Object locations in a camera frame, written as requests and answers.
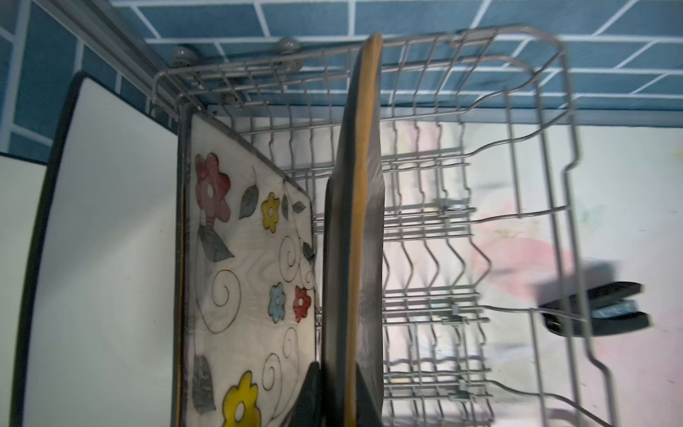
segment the dish rack rail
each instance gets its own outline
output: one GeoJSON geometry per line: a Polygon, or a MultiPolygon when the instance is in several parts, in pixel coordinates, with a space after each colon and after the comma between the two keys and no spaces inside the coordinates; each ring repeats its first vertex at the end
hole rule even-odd
{"type": "MultiPolygon", "coordinates": [[[[320,246],[323,203],[318,192],[324,189],[324,181],[333,169],[337,139],[335,132],[338,132],[342,118],[350,71],[361,47],[362,43],[358,42],[326,46],[322,49],[300,49],[296,41],[284,40],[280,44],[280,51],[283,52],[280,55],[246,57],[224,64],[163,70],[154,80],[152,101],[169,111],[174,118],[178,117],[177,106],[181,102],[191,102],[198,109],[219,116],[243,137],[259,145],[264,154],[282,167],[285,173],[303,182],[312,198],[315,210],[313,230],[318,235],[320,246]],[[170,105],[156,96],[160,84],[170,85],[178,91],[176,105],[170,105]],[[302,147],[297,146],[302,135],[308,150],[308,154],[303,157],[302,147]],[[290,161],[283,164],[275,152],[287,141],[290,161]],[[326,156],[320,154],[322,151],[326,152],[326,156]]],[[[382,157],[387,183],[385,248],[389,243],[399,245],[410,265],[408,277],[400,278],[404,285],[390,289],[387,282],[392,274],[392,266],[385,253],[385,291],[382,298],[382,327],[385,337],[383,422],[398,423],[397,405],[407,404],[410,408],[409,424],[489,426],[496,421],[490,390],[498,387],[513,394],[537,398],[543,426],[549,425],[546,405],[552,399],[573,407],[579,425],[585,425],[587,419],[601,426],[618,425],[612,376],[594,353],[591,323],[587,321],[589,306],[586,285],[581,274],[576,274],[578,314],[570,311],[565,289],[566,266],[563,266],[559,242],[561,222],[568,227],[567,234],[564,235],[569,236],[568,244],[573,253],[575,271],[581,272],[581,252],[570,182],[572,170],[581,159],[581,149],[573,118],[568,60],[562,43],[534,28],[516,25],[472,29],[454,34],[389,38],[384,40],[383,49],[381,121],[388,123],[382,125],[381,132],[385,134],[382,138],[390,140],[390,145],[393,145],[393,152],[382,157]],[[496,54],[496,42],[501,35],[508,33],[523,33],[529,40],[542,43],[553,50],[552,57],[543,66],[533,67],[514,57],[514,54],[496,54]],[[483,69],[492,62],[504,63],[505,67],[515,71],[511,76],[523,73],[524,78],[521,81],[473,80],[475,70],[483,69]],[[550,115],[543,108],[542,84],[556,74],[561,76],[566,103],[550,115]],[[535,130],[527,135],[515,136],[513,132],[514,110],[510,107],[510,99],[515,94],[525,94],[529,96],[528,99],[533,100],[538,120],[535,130]],[[490,105],[502,107],[498,111],[505,114],[507,138],[466,151],[463,139],[464,122],[468,114],[490,105]],[[440,130],[437,148],[399,153],[396,124],[401,121],[415,123],[417,132],[417,121],[435,122],[440,130]],[[458,141],[450,148],[442,147],[444,136],[441,130],[442,123],[445,122],[459,122],[462,129],[458,141]],[[558,192],[550,181],[552,171],[546,132],[550,126],[560,122],[569,125],[571,159],[561,170],[561,190],[558,192]],[[539,138],[541,142],[541,168],[547,199],[545,209],[533,212],[523,210],[521,206],[519,165],[515,149],[517,143],[531,138],[539,138]],[[502,145],[507,145],[510,149],[515,211],[509,215],[473,219],[476,207],[471,204],[472,192],[467,183],[468,161],[485,150],[502,145]],[[460,199],[454,198],[447,189],[448,178],[445,172],[448,169],[456,169],[460,174],[458,185],[464,195],[460,199]],[[403,202],[406,189],[401,186],[400,178],[406,172],[417,174],[417,183],[412,191],[422,194],[421,203],[408,205],[403,202]],[[425,197],[421,179],[423,173],[434,174],[436,188],[431,202],[425,197]],[[485,280],[492,266],[490,259],[473,240],[474,226],[490,221],[528,217],[549,218],[557,264],[557,283],[560,286],[561,311],[536,307],[508,309],[479,303],[477,286],[485,280]],[[412,240],[425,242],[424,250],[436,263],[436,278],[440,264],[426,244],[433,239],[442,239],[445,242],[454,261],[462,265],[461,274],[449,286],[434,286],[432,279],[428,286],[408,287],[415,268],[406,250],[406,243],[412,240]],[[454,239],[465,239],[471,249],[487,261],[487,267],[478,277],[474,277],[471,265],[468,265],[451,244],[454,239]],[[535,391],[513,389],[488,378],[491,367],[487,366],[484,351],[486,323],[490,321],[487,313],[490,312],[518,313],[519,316],[529,317],[537,385],[535,391]],[[572,391],[570,397],[544,391],[537,339],[537,330],[540,328],[537,318],[542,313],[558,316],[564,329],[570,334],[572,322],[581,322],[583,339],[575,340],[571,335],[566,338],[572,391]],[[435,355],[425,355],[421,351],[419,340],[425,333],[431,333],[436,340],[437,327],[453,329],[455,361],[448,370],[437,366],[435,355]],[[393,336],[391,330],[396,328],[405,331],[409,340],[408,361],[404,364],[407,369],[403,370],[394,368],[390,355],[393,336]],[[580,347],[583,347],[586,358],[604,377],[607,421],[588,411],[581,403],[576,364],[580,347]],[[478,357],[468,357],[473,348],[478,357]],[[430,356],[433,356],[431,365],[425,363],[430,356]],[[455,402],[458,407],[455,415],[445,413],[445,402],[455,402]]],[[[316,316],[320,318],[321,307],[318,306],[316,310],[316,316]]]]}

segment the metal wire tine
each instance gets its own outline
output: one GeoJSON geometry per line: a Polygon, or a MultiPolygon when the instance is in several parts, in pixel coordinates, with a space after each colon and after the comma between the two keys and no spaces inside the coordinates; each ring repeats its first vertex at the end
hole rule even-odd
{"type": "MultiPolygon", "coordinates": [[[[576,217],[574,216],[574,195],[572,192],[572,186],[570,184],[570,173],[581,161],[581,147],[579,145],[579,135],[576,131],[576,118],[574,116],[574,106],[572,104],[572,99],[570,94],[572,93],[572,83],[569,78],[569,64],[567,61],[567,56],[564,53],[564,47],[560,46],[562,55],[562,78],[564,82],[565,90],[567,90],[567,111],[570,111],[569,115],[570,121],[570,133],[571,133],[571,146],[572,146],[572,161],[567,164],[562,171],[562,185],[565,194],[565,204],[569,206],[567,210],[567,220],[569,224],[569,235],[571,249],[574,254],[574,275],[576,276],[576,294],[579,300],[579,313],[584,319],[590,318],[590,308],[588,306],[588,299],[586,295],[586,283],[583,277],[583,271],[581,269],[581,248],[579,247],[578,238],[578,228],[576,226],[576,217]]],[[[602,372],[602,376],[605,382],[605,389],[607,391],[607,406],[609,410],[610,422],[614,427],[619,425],[619,416],[617,412],[617,402],[614,393],[614,384],[612,379],[612,374],[601,361],[599,361],[593,350],[593,325],[590,322],[582,322],[581,331],[583,332],[583,345],[585,348],[586,356],[588,360],[602,372]]]]}
{"type": "MultiPolygon", "coordinates": [[[[303,93],[304,97],[306,97],[306,106],[308,108],[308,123],[309,125],[313,124],[313,109],[311,108],[311,96],[308,94],[308,84],[303,83],[303,93]]],[[[317,204],[317,194],[318,191],[316,190],[316,171],[315,171],[315,165],[316,165],[316,149],[314,148],[315,144],[313,143],[313,128],[309,129],[309,140],[308,140],[308,145],[311,150],[311,188],[312,188],[312,194],[311,194],[311,204],[313,206],[313,214],[318,213],[318,204],[317,204]]],[[[317,244],[318,239],[313,240],[313,249],[315,249],[318,244],[317,244]]]]}
{"type": "MultiPolygon", "coordinates": [[[[277,72],[277,67],[275,66],[275,63],[273,63],[273,62],[271,61],[270,67],[273,69],[273,75],[275,76],[275,78],[277,79],[277,81],[278,81],[278,82],[282,82],[282,79],[280,79],[280,75],[279,75],[279,73],[277,72]]],[[[280,94],[282,95],[282,100],[283,100],[284,103],[285,103],[285,106],[286,106],[286,108],[287,108],[287,112],[288,112],[288,115],[289,115],[289,119],[290,119],[290,140],[289,140],[289,144],[290,144],[290,163],[291,163],[291,165],[292,165],[292,169],[294,169],[294,168],[295,168],[295,165],[296,165],[296,161],[294,160],[294,148],[292,147],[292,141],[294,140],[294,131],[291,130],[291,128],[294,126],[294,119],[292,118],[292,106],[289,104],[289,102],[287,101],[287,97],[285,96],[285,88],[284,88],[284,86],[283,86],[282,84],[280,84],[280,85],[279,85],[279,88],[280,88],[280,94]]],[[[292,173],[292,178],[296,179],[296,174],[292,173]]]]}
{"type": "Polygon", "coordinates": [[[232,90],[233,93],[235,94],[235,99],[237,100],[237,103],[240,105],[240,108],[241,108],[244,112],[246,112],[246,111],[247,111],[247,108],[245,107],[245,104],[244,104],[244,102],[242,101],[242,97],[240,96],[240,94],[239,94],[238,92],[235,92],[235,87],[232,85],[232,83],[230,83],[230,80],[228,79],[228,77],[225,76],[225,72],[224,72],[223,70],[220,70],[220,73],[221,73],[221,78],[222,78],[223,82],[225,83],[225,85],[226,85],[228,88],[230,88],[230,90],[232,90]]]}
{"type": "Polygon", "coordinates": [[[467,74],[465,75],[465,77],[464,77],[464,78],[462,79],[462,81],[460,82],[460,85],[458,86],[458,90],[457,90],[457,94],[456,94],[456,99],[459,97],[460,92],[462,91],[462,88],[465,87],[465,85],[466,85],[467,82],[469,81],[469,79],[470,79],[470,77],[472,76],[472,73],[474,72],[474,70],[476,69],[476,67],[478,67],[479,64],[482,62],[482,57],[483,57],[484,55],[486,55],[486,53],[488,52],[488,49],[489,49],[489,48],[491,47],[491,45],[493,44],[493,40],[495,40],[497,34],[498,34],[498,31],[497,31],[497,30],[494,30],[493,33],[491,34],[491,37],[488,39],[488,42],[486,43],[486,45],[485,45],[484,48],[482,49],[482,52],[477,56],[476,61],[474,62],[474,64],[472,65],[472,67],[467,71],[467,74]]]}
{"type": "Polygon", "coordinates": [[[512,186],[514,188],[514,206],[518,218],[522,217],[522,201],[520,200],[519,174],[517,172],[517,154],[514,143],[514,131],[512,130],[512,110],[510,109],[510,96],[505,88],[505,117],[507,119],[507,136],[510,138],[510,159],[512,161],[512,186]]]}
{"type": "Polygon", "coordinates": [[[249,80],[251,80],[251,83],[256,88],[256,93],[261,98],[261,101],[264,103],[266,110],[268,112],[268,123],[270,124],[270,126],[268,126],[268,128],[270,129],[270,141],[268,141],[268,151],[270,152],[270,161],[275,162],[275,155],[273,154],[273,140],[275,139],[275,132],[273,132],[273,121],[275,120],[273,118],[273,111],[270,110],[268,101],[266,101],[266,99],[263,97],[263,92],[261,91],[260,86],[256,83],[256,80],[254,80],[254,76],[251,73],[248,66],[245,67],[245,72],[247,73],[247,77],[249,78],[249,80]]]}
{"type": "Polygon", "coordinates": [[[538,339],[536,338],[536,325],[533,320],[533,312],[529,312],[529,324],[531,325],[531,343],[533,345],[533,361],[536,368],[536,387],[538,388],[538,402],[541,405],[541,422],[543,427],[548,427],[546,414],[546,401],[543,392],[543,378],[541,377],[541,358],[538,355],[538,339]]]}
{"type": "Polygon", "coordinates": [[[331,88],[330,88],[330,79],[329,79],[329,64],[327,61],[327,55],[325,55],[325,50],[322,50],[322,64],[324,66],[323,73],[325,75],[325,88],[327,89],[327,112],[329,115],[329,120],[330,120],[330,151],[332,153],[332,163],[335,162],[335,140],[334,140],[334,124],[332,120],[332,96],[331,96],[331,88]]]}
{"type": "MultiPolygon", "coordinates": [[[[538,82],[534,82],[534,87],[536,91],[536,111],[538,114],[538,124],[540,128],[540,142],[541,142],[541,157],[543,165],[543,174],[545,178],[546,187],[546,201],[550,209],[555,207],[555,190],[553,189],[553,174],[550,170],[550,156],[548,154],[548,144],[545,137],[545,125],[543,119],[543,107],[541,105],[540,88],[538,82]]],[[[550,214],[550,234],[553,240],[553,252],[555,255],[555,270],[557,272],[557,279],[559,283],[560,291],[560,310],[566,314],[571,314],[571,305],[569,302],[569,296],[567,295],[567,287],[565,283],[564,267],[562,254],[560,253],[561,243],[559,238],[559,231],[557,227],[557,213],[553,212],[550,214]]],[[[576,271],[577,276],[581,274],[580,271],[576,271]]],[[[576,359],[574,352],[574,342],[572,341],[572,336],[574,335],[574,325],[572,320],[563,317],[561,319],[562,330],[565,333],[565,341],[567,346],[567,356],[569,359],[569,372],[570,372],[570,382],[572,385],[572,395],[574,396],[574,401],[577,405],[581,406],[581,391],[579,389],[579,372],[576,368],[576,359]]],[[[576,420],[579,427],[585,425],[585,420],[579,411],[576,412],[576,420]]]]}

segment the red flower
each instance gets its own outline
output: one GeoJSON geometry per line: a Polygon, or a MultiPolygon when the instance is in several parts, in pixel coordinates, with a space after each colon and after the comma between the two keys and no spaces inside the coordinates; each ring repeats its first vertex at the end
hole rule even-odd
{"type": "Polygon", "coordinates": [[[225,195],[230,190],[230,178],[218,169],[218,157],[210,153],[206,161],[197,154],[197,204],[206,212],[206,226],[211,228],[216,218],[222,222],[230,219],[230,208],[225,195]]]}
{"type": "Polygon", "coordinates": [[[306,289],[296,287],[296,296],[294,297],[294,317],[299,323],[301,319],[308,316],[308,307],[311,307],[311,297],[308,296],[306,289]]]}

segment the white surface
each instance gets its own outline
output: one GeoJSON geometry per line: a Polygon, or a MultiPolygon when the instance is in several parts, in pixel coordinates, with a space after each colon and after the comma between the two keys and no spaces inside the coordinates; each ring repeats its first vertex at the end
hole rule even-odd
{"type": "Polygon", "coordinates": [[[33,311],[24,426],[168,426],[177,139],[84,81],[33,311]]]}
{"type": "Polygon", "coordinates": [[[44,176],[43,165],[0,156],[0,420],[5,421],[26,259],[44,176]]]}

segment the painted leaf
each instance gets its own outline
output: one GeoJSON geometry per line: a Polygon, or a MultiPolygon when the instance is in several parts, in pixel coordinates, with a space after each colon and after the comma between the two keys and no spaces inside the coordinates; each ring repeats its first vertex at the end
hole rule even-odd
{"type": "Polygon", "coordinates": [[[240,219],[250,217],[256,210],[258,204],[258,187],[252,185],[242,194],[242,201],[240,203],[240,219]]]}
{"type": "Polygon", "coordinates": [[[313,248],[306,242],[303,243],[303,256],[310,262],[313,262],[313,258],[316,257],[315,252],[313,252],[313,248]]]}
{"type": "Polygon", "coordinates": [[[199,226],[199,239],[204,246],[204,254],[211,262],[223,261],[228,258],[233,258],[232,254],[225,246],[218,234],[209,227],[199,226]]]}
{"type": "Polygon", "coordinates": [[[294,209],[296,213],[301,213],[304,209],[306,209],[306,205],[301,202],[297,202],[292,206],[292,209],[294,209]]]}
{"type": "Polygon", "coordinates": [[[282,216],[287,220],[290,218],[290,201],[286,194],[282,196],[282,216]]]}
{"type": "Polygon", "coordinates": [[[195,367],[192,373],[192,403],[198,413],[216,410],[216,404],[213,400],[211,368],[203,355],[195,355],[195,367]]]}

